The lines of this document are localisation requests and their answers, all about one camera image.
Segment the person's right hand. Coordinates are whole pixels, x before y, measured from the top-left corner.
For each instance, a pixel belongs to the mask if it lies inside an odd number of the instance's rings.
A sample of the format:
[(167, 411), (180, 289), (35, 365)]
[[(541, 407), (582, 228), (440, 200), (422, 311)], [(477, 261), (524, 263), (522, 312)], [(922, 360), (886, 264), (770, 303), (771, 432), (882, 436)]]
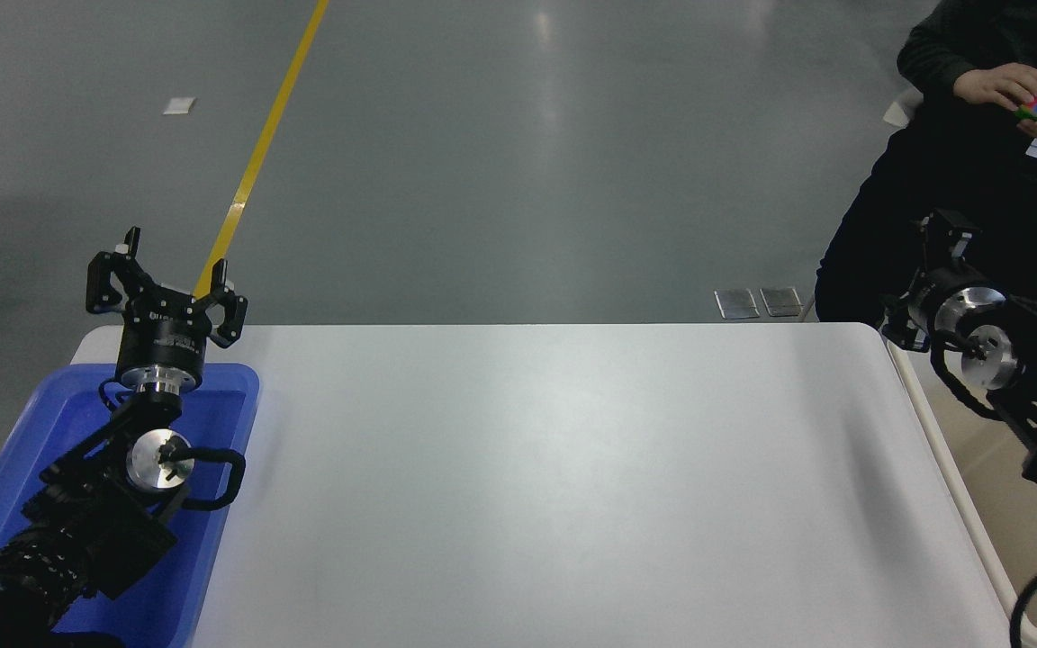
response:
[(996, 68), (966, 71), (955, 78), (953, 94), (969, 105), (996, 105), (1015, 112), (1037, 97), (1037, 68), (1004, 63)]

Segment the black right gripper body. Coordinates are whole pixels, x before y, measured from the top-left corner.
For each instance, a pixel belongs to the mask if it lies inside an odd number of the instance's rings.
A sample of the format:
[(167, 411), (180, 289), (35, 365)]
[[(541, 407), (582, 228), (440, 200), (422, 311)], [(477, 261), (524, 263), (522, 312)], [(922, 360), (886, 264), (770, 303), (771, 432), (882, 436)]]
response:
[(959, 335), (966, 316), (966, 270), (946, 266), (920, 274), (906, 298), (906, 332), (913, 338), (928, 338), (935, 333)]

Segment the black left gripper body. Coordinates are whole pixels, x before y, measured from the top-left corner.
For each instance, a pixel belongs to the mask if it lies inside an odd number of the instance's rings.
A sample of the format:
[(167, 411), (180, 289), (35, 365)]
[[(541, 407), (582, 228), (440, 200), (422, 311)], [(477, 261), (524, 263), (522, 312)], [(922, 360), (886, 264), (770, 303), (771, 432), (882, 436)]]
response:
[(196, 390), (204, 381), (212, 323), (193, 295), (144, 288), (127, 302), (114, 377), (137, 390), (155, 381)]

